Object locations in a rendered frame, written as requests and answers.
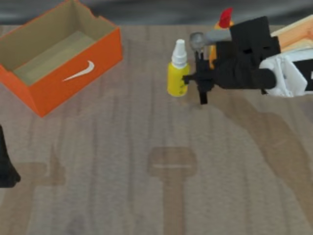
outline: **table surface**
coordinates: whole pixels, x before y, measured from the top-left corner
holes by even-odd
[[[1,235],[163,235],[162,181],[147,167],[156,147],[197,159],[184,183],[186,234],[311,235],[313,96],[215,88],[200,106],[191,85],[170,97],[175,40],[210,27],[121,29],[124,60],[45,118],[0,85],[22,177],[0,189]]]

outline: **nike shoe box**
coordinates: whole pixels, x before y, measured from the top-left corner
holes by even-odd
[[[273,32],[277,36],[282,52],[313,47],[313,15]]]
[[[0,38],[0,82],[40,117],[121,60],[120,28],[78,0]]]

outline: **squeeze bottle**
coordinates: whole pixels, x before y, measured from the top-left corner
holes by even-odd
[[[231,21],[231,13],[233,11],[233,8],[227,8],[221,13],[220,20],[217,22],[217,24],[214,26],[214,29],[229,29],[231,26],[234,25],[233,21]],[[209,61],[210,61],[210,68],[213,69],[213,60],[216,59],[216,47],[215,45],[209,46]]]
[[[187,93],[187,86],[182,77],[188,75],[190,66],[187,63],[185,41],[178,39],[172,55],[172,61],[168,64],[167,92],[171,96],[179,97]]]

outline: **dark wall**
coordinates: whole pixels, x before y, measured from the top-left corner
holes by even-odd
[[[1,0],[0,24],[23,24],[63,0]],[[215,24],[232,6],[233,20],[267,15],[271,24],[290,24],[313,14],[313,0],[81,0],[116,24]]]

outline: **glue bottle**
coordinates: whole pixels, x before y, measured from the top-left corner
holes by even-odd
[[[182,77],[188,75],[190,66],[187,63],[185,41],[178,39],[172,55],[172,61],[168,64],[167,92],[174,97],[183,96],[187,93],[187,86]]]
[[[221,13],[220,20],[214,26],[214,29],[229,29],[231,26],[234,25],[233,21],[231,21],[231,13],[233,8],[227,8]],[[209,61],[210,61],[210,68],[213,69],[213,60],[216,60],[216,47],[215,45],[209,46]]]

